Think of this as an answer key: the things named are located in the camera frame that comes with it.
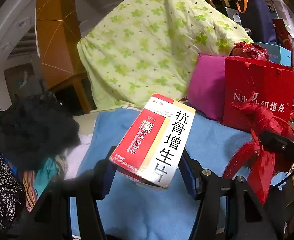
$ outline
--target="orange wooden cabinet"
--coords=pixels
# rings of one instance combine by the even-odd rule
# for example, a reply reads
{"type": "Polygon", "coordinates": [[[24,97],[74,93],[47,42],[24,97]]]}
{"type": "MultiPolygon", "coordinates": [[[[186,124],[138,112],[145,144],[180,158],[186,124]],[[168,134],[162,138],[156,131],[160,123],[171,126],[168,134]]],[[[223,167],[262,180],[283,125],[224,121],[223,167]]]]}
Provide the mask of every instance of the orange wooden cabinet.
{"type": "Polygon", "coordinates": [[[87,73],[77,51],[81,35],[75,0],[36,0],[36,32],[49,90],[73,86],[84,113],[89,113],[91,105],[81,82],[87,73]]]}

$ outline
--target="red gift bag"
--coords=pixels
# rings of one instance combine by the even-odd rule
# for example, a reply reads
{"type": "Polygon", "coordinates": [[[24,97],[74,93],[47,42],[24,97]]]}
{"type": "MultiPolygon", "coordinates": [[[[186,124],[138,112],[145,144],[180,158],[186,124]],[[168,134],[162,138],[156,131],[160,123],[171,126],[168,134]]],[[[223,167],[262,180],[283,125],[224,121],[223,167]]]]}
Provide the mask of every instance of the red gift bag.
{"type": "Polygon", "coordinates": [[[252,101],[263,104],[272,113],[289,120],[294,98],[294,71],[276,63],[243,57],[227,57],[225,109],[222,124],[250,132],[250,120],[233,102],[252,101]]]}

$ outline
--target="black and white patterned fabric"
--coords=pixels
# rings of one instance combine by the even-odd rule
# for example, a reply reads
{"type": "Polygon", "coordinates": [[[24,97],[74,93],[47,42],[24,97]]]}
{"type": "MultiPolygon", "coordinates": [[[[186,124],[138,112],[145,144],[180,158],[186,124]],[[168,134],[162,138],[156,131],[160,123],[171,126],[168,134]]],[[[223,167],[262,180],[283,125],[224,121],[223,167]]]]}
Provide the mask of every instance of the black and white patterned fabric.
{"type": "Polygon", "coordinates": [[[0,229],[9,229],[15,215],[16,201],[24,188],[14,178],[0,153],[0,229]]]}

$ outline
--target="bag handle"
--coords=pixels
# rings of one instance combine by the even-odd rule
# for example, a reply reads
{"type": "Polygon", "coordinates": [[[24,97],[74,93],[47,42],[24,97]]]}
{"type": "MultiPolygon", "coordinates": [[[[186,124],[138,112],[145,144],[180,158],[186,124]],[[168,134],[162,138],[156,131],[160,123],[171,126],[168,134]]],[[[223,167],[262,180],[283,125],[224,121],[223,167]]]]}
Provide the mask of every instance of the bag handle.
{"type": "Polygon", "coordinates": [[[241,1],[241,0],[238,0],[238,1],[237,1],[238,11],[239,11],[240,13],[245,13],[246,10],[247,10],[247,6],[248,6],[248,0],[243,0],[243,11],[241,11],[241,9],[240,9],[240,5],[239,5],[239,2],[240,2],[240,1],[241,1]]]}

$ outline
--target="pillowcase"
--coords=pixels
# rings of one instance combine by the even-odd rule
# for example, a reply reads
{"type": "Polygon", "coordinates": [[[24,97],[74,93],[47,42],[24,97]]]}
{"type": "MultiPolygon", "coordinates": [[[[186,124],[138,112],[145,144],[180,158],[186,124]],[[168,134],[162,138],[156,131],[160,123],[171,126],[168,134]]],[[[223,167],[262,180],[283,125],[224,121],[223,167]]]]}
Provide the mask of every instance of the pillowcase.
{"type": "Polygon", "coordinates": [[[225,58],[199,53],[187,92],[188,101],[194,108],[218,122],[222,122],[224,116],[225,58]]]}

